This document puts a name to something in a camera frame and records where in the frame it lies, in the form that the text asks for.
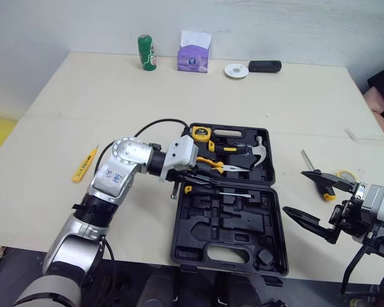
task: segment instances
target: white disc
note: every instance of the white disc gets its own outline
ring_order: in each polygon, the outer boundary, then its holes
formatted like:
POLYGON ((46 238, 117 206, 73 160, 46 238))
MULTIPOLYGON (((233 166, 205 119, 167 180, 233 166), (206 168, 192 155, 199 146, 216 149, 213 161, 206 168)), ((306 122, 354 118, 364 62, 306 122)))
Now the white disc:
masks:
POLYGON ((249 74, 249 70, 242 64, 229 64, 225 67, 225 74, 234 79, 241 79, 249 74))

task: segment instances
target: tissue box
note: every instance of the tissue box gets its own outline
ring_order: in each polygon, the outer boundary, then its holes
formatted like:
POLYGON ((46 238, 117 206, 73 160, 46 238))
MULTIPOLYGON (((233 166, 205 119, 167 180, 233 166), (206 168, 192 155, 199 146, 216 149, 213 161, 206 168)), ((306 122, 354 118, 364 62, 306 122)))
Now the tissue box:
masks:
POLYGON ((182 31, 178 51, 178 70, 207 72, 212 35, 205 32, 182 31))

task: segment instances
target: hammer head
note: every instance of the hammer head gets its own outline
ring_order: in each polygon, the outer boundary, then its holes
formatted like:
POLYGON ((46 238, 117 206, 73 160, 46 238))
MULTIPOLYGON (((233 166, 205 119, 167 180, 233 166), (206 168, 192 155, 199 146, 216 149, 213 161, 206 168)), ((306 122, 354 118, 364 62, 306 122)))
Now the hammer head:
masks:
POLYGON ((264 159, 266 159, 266 147, 263 146, 262 144, 262 141, 263 141, 262 137, 257 136, 256 140, 258 145, 252 147, 252 152, 254 155, 259 155, 260 159, 255 163, 254 167, 258 166, 260 163, 264 161, 264 159))

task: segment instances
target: metal rod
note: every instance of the metal rod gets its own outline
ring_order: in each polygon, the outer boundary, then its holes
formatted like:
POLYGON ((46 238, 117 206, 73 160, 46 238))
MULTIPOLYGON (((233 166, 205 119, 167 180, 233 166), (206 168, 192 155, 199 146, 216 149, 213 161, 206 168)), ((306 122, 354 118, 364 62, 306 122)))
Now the metal rod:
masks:
POLYGON ((235 194, 235 193, 224 193, 224 192, 220 192, 219 194, 252 198, 250 194, 235 194))
POLYGON ((304 149, 301 150, 301 154, 302 154, 303 157, 305 158, 305 160, 306 160, 306 162, 307 162, 309 168, 310 168, 312 171, 314 171, 315 168, 314 168, 314 166, 313 166, 313 164, 312 164, 312 161, 310 161, 310 159, 307 157, 307 153, 305 152, 304 149))

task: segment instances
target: purple tissue box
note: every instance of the purple tissue box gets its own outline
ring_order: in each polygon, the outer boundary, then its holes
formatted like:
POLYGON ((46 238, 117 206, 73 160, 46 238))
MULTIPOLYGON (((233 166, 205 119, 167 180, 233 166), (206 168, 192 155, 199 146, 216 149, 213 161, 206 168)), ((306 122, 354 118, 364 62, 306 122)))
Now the purple tissue box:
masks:
POLYGON ((178 70, 184 72, 207 72, 209 49, 188 45, 178 51, 178 70))

